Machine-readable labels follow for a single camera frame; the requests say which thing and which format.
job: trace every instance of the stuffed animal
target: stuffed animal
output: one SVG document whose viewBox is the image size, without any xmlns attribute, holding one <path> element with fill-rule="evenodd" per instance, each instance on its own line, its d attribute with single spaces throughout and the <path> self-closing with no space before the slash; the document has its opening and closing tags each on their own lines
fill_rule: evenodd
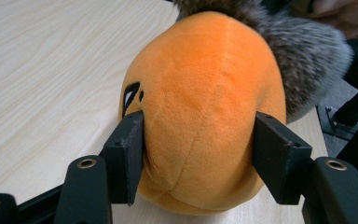
<svg viewBox="0 0 358 224">
<path fill-rule="evenodd" d="M 339 30 L 291 17 L 285 6 L 271 15 L 261 0 L 173 0 L 173 3 L 179 8 L 178 20 L 201 11 L 219 11 L 263 36 L 281 70 L 288 122 L 301 118 L 316 106 L 351 65 L 351 48 Z"/>
<path fill-rule="evenodd" d="M 250 6 L 242 6 L 242 21 L 236 13 L 181 11 L 123 81 L 120 118 L 145 115 L 138 192 L 169 211 L 208 215 L 252 199 L 263 186 L 252 165 L 256 111 L 294 120 L 348 66 L 351 52 L 340 33 L 312 31 L 321 41 L 313 46 L 301 34 L 312 26 L 275 21 L 257 3 Z M 246 25 L 245 12 L 257 20 Z"/>
</svg>

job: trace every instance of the gray fluffy plush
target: gray fluffy plush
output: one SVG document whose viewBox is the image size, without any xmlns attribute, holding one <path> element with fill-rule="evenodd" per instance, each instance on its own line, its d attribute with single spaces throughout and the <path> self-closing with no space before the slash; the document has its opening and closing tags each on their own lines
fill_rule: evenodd
<svg viewBox="0 0 358 224">
<path fill-rule="evenodd" d="M 267 41 L 280 67 L 287 121 L 304 116 L 342 78 L 351 64 L 343 34 L 328 25 L 291 17 L 286 9 L 269 15 L 260 0 L 173 0 L 178 20 L 218 11 L 243 22 Z"/>
</svg>

